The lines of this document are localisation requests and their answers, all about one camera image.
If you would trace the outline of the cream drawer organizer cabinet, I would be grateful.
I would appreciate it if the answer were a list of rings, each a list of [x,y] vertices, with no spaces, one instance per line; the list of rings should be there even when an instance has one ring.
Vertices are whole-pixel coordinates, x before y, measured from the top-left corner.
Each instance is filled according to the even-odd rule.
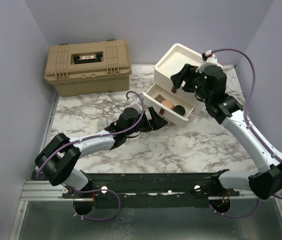
[[[154,68],[154,84],[195,106],[195,115],[203,109],[206,103],[212,103],[225,96],[227,77],[223,67],[221,65],[208,66],[204,69],[203,73],[208,77],[206,80],[208,92],[206,94],[184,92],[181,87],[175,89],[170,77],[177,74],[185,64],[198,67],[202,63],[202,54],[176,43],[157,62]]]

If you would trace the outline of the orange makeup sponge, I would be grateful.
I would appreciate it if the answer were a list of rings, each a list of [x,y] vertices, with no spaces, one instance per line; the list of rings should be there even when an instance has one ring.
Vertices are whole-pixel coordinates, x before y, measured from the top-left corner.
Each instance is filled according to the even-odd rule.
[[[162,105],[164,105],[165,107],[167,107],[168,109],[173,109],[173,107],[174,107],[174,104],[173,104],[173,102],[172,101],[170,101],[170,100],[164,100],[164,101],[162,101]]]

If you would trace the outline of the brown eyeshadow palette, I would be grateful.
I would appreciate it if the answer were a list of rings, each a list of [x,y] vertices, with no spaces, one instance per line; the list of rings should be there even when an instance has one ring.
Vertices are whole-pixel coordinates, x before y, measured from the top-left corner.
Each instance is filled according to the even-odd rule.
[[[158,94],[155,98],[154,98],[155,101],[159,102],[160,104],[162,104],[163,101],[166,100],[165,97],[163,97],[161,94]]]

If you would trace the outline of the black round compact jar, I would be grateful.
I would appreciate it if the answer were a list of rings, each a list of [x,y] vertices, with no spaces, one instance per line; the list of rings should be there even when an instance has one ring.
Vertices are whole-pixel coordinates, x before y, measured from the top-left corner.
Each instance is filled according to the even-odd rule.
[[[186,113],[186,110],[182,105],[174,106],[173,111],[181,116],[184,116]]]

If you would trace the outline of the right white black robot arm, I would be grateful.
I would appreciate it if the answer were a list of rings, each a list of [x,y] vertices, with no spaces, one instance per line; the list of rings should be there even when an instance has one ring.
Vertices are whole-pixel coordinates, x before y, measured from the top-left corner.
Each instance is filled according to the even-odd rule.
[[[196,69],[185,64],[171,76],[173,87],[194,93],[208,114],[239,141],[257,168],[246,172],[226,170],[210,183],[211,192],[221,196],[228,189],[240,189],[267,200],[282,189],[282,153],[274,147],[266,149],[253,134],[256,129],[244,119],[242,105],[226,93],[227,75],[220,66],[208,66],[202,73]]]

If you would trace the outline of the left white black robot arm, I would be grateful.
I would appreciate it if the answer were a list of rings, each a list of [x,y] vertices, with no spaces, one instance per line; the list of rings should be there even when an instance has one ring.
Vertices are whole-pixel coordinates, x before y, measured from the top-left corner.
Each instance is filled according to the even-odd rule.
[[[92,136],[69,138],[63,133],[57,134],[34,160],[40,168],[51,157],[38,173],[42,173],[52,186],[64,185],[74,189],[82,198],[88,196],[92,189],[91,180],[83,171],[74,168],[77,161],[96,152],[116,149],[135,133],[156,131],[167,125],[168,122],[152,107],[148,110],[150,119],[128,107],[117,121]]]

